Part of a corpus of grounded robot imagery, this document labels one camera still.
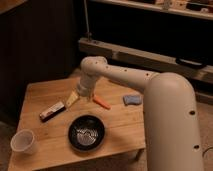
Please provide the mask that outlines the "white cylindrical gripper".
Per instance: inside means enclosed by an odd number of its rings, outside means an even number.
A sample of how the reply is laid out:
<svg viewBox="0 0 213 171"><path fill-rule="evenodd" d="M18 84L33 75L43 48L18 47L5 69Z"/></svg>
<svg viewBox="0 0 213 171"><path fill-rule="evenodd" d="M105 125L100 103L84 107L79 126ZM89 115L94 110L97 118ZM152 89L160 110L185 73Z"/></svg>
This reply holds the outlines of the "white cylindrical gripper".
<svg viewBox="0 0 213 171"><path fill-rule="evenodd" d="M94 91L95 84L91 81L85 81L80 79L77 83L76 91L72 91L66 101L66 107L71 107L75 102L79 100L79 95L82 97L87 97L87 101L91 101L91 94Z"/></svg>

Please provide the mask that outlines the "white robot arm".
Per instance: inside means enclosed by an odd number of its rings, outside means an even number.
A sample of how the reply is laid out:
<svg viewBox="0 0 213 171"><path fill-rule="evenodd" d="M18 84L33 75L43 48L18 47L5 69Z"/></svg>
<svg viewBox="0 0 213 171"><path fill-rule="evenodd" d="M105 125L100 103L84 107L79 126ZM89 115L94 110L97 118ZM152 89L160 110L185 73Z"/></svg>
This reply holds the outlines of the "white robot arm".
<svg viewBox="0 0 213 171"><path fill-rule="evenodd" d="M90 98L102 76L143 94L148 171L204 171L195 92L183 76L81 61L82 76L67 100Z"/></svg>

